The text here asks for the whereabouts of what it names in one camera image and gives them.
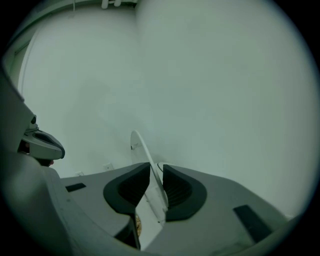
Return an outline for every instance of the wall outlet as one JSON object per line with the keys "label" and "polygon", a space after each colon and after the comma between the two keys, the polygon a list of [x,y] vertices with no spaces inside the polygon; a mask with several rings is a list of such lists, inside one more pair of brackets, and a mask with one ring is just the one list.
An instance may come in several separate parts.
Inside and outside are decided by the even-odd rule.
{"label": "wall outlet", "polygon": [[108,162],[108,163],[105,163],[105,164],[103,165],[103,170],[104,170],[105,172],[111,171],[111,170],[114,170],[114,167],[113,167],[112,163]]}
{"label": "wall outlet", "polygon": [[84,173],[82,171],[76,172],[75,175],[77,176],[84,176]]}

